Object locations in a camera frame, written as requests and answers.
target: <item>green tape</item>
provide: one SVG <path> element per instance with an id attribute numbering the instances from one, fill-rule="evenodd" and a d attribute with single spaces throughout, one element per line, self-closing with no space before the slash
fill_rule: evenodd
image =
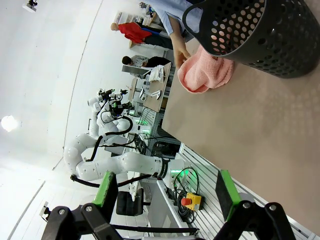
<path id="1" fill-rule="evenodd" d="M 232 201 L 232 207 L 230 208 L 228 217 L 226 219 L 228 221 L 234 213 L 236 206 L 241 202 L 241 197 L 236 189 L 235 183 L 232 180 L 229 171 L 221 170 L 220 173 Z"/>
<path id="2" fill-rule="evenodd" d="M 100 187 L 98 189 L 98 192 L 93 200 L 93 204 L 95 204 L 96 206 L 102 208 L 104 203 L 105 203 L 105 199 L 106 199 L 106 195 L 108 192 L 108 189 L 110 187 L 110 182 L 111 180 L 115 177 L 115 174 L 113 172 L 106 172 L 102 183 L 100 184 Z"/>

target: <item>pink cloth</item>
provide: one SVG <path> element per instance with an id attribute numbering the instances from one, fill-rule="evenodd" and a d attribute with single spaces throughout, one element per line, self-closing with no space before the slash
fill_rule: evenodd
<path id="1" fill-rule="evenodd" d="M 178 70 L 182 86 L 190 93 L 204 93 L 229 82 L 234 62 L 222 57 L 217 60 L 200 45 L 196 54 Z"/>

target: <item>person in red shirt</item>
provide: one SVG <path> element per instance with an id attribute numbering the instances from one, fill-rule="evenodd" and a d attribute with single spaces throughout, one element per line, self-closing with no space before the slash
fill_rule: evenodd
<path id="1" fill-rule="evenodd" d="M 131 40 L 135 44 L 151 44 L 173 50 L 170 38 L 163 37 L 156 33 L 143 30 L 135 22 L 129 22 L 124 24 L 112 23 L 110 28 L 112 31 L 120 31 L 122 34 L 124 34 L 124 37 Z"/>

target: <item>screw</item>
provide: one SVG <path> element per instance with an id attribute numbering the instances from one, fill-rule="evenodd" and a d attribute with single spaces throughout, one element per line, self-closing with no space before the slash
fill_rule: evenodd
<path id="1" fill-rule="evenodd" d="M 242 205 L 245 209 L 248 209 L 248 208 L 250 208 L 250 203 L 248 203 L 248 202 L 245 202 L 243 205 Z"/>
<path id="2" fill-rule="evenodd" d="M 91 211 L 92 211 L 92 206 L 87 206 L 87 207 L 85 208 L 85 210 L 86 210 L 87 212 L 91 212 Z"/>
<path id="3" fill-rule="evenodd" d="M 65 212 L 66 212 L 66 210 L 64 210 L 64 209 L 60 209 L 60 210 L 59 210 L 59 214 L 60 214 L 60 215 L 65 214 Z"/>
<path id="4" fill-rule="evenodd" d="M 274 210 L 277 209 L 277 206 L 276 206 L 276 205 L 271 205 L 271 206 L 269 207 L 269 209 L 270 209 L 271 211 L 274 211 Z"/>

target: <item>red button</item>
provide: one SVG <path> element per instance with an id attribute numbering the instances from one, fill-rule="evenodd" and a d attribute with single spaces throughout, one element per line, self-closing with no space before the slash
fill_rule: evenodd
<path id="1" fill-rule="evenodd" d="M 192 204 L 192 200 L 190 198 L 182 198 L 181 199 L 181 205 L 182 206 L 187 206 Z"/>

